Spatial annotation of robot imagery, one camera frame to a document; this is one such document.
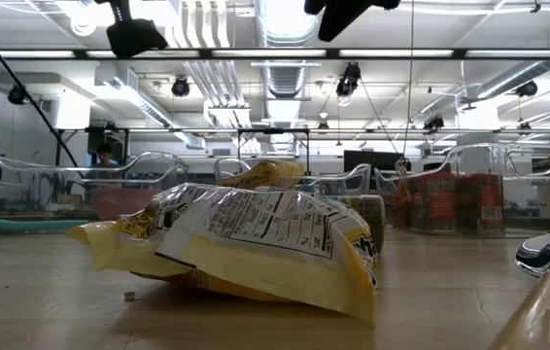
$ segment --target man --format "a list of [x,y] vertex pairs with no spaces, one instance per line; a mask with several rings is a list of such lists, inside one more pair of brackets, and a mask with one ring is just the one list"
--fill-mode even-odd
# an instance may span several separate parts
[[96,153],[98,154],[98,162],[93,167],[119,167],[120,165],[111,159],[111,145],[103,143],[98,146]]

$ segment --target wooden table surface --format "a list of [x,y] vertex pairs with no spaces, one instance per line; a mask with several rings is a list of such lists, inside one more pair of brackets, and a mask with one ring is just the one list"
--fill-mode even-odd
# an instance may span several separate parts
[[522,241],[388,232],[372,329],[96,271],[62,235],[0,235],[0,349],[485,349],[535,283],[513,264]]

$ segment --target hanging wire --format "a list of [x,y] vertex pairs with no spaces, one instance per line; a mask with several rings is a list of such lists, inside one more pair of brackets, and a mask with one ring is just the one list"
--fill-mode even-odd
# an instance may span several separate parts
[[362,79],[360,79],[361,87],[363,88],[363,91],[365,92],[366,97],[368,98],[368,102],[370,103],[370,107],[372,107],[372,111],[374,112],[374,116],[379,121],[379,124],[381,124],[381,129],[383,132],[385,132],[385,135],[388,137],[388,141],[392,144],[392,147],[394,147],[394,151],[398,153],[398,148],[395,146],[394,141],[392,141],[392,138],[390,137],[390,133],[385,129],[385,125],[383,124],[383,121],[381,121],[381,116],[376,111],[376,108],[374,108],[374,104],[372,103],[372,98],[370,98],[370,94],[368,93],[368,89],[365,87],[365,83]]
[[407,125],[404,128],[404,146],[402,146],[402,157],[407,151],[407,136],[409,135],[409,124],[411,124],[411,95],[413,94],[413,45],[415,43],[415,0],[411,0],[411,60],[409,61],[409,93],[407,95]]

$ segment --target ceiling duct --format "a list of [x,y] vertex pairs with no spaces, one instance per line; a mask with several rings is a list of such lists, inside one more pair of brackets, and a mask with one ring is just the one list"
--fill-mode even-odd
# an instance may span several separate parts
[[[507,93],[547,72],[550,71],[550,60],[545,61],[525,61],[510,68],[504,73],[496,76],[492,80],[476,87],[474,93],[468,94],[471,102],[491,99],[501,94]],[[451,96],[441,96],[431,105],[422,110],[425,113],[431,108],[434,111],[443,111],[452,106],[454,100]]]
[[[306,15],[303,6],[303,0],[255,0],[259,45],[265,48],[312,46],[318,34],[319,22],[316,17]],[[298,117],[300,102],[290,99],[303,91],[306,69],[264,68],[267,97],[289,99],[266,102],[271,119],[291,123]]]

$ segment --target crumpled snack bag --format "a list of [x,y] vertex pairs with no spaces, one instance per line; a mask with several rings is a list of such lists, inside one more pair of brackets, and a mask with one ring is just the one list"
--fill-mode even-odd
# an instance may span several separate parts
[[245,298],[305,302],[374,324],[377,257],[355,244],[367,237],[376,251],[369,228],[334,203],[303,192],[182,184],[126,219],[68,234],[89,242],[98,268]]
[[221,186],[253,190],[258,186],[291,189],[305,173],[305,165],[291,161],[264,160],[251,170],[223,179]]

